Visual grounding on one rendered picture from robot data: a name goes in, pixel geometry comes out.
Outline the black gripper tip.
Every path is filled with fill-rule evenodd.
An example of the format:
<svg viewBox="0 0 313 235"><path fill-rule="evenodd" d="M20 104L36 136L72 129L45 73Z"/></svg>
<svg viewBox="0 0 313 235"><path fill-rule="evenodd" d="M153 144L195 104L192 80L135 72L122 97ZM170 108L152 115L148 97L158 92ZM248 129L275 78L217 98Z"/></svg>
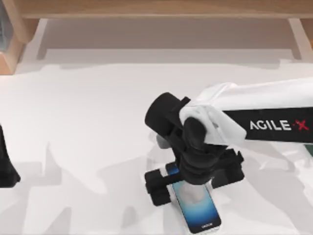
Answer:
<svg viewBox="0 0 313 235"><path fill-rule="evenodd" d="M21 177L10 161L3 128L0 125L0 188L13 188L20 181Z"/></svg>

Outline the pale wooden cupboard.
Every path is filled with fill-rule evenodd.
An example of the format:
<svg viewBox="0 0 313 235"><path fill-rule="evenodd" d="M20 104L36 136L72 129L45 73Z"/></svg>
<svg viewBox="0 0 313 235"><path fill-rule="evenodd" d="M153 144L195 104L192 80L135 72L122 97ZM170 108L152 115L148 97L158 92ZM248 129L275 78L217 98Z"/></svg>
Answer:
<svg viewBox="0 0 313 235"><path fill-rule="evenodd" d="M6 51L0 52L0 75L12 75L22 56L24 46L34 37L38 19L27 19L23 15L22 0L0 0L13 27L13 35Z"/></svg>

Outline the white smartphone with blue screen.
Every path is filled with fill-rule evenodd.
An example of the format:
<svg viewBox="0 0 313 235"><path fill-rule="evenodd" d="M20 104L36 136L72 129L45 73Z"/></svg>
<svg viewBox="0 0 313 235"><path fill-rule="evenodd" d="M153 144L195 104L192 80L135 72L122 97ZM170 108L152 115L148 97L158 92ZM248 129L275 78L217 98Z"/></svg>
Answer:
<svg viewBox="0 0 313 235"><path fill-rule="evenodd" d="M184 180L172 184L179 210L190 235L205 235L222 224L206 185L192 185Z"/></svg>

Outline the pale wooden open shelf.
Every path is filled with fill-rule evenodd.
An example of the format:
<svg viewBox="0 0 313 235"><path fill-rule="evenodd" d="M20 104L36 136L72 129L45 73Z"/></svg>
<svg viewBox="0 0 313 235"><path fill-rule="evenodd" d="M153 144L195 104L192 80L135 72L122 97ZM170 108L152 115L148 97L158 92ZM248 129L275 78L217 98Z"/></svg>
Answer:
<svg viewBox="0 0 313 235"><path fill-rule="evenodd" d="M46 20L39 57L64 49L288 48L293 19L313 46L313 0L19 0Z"/></svg>

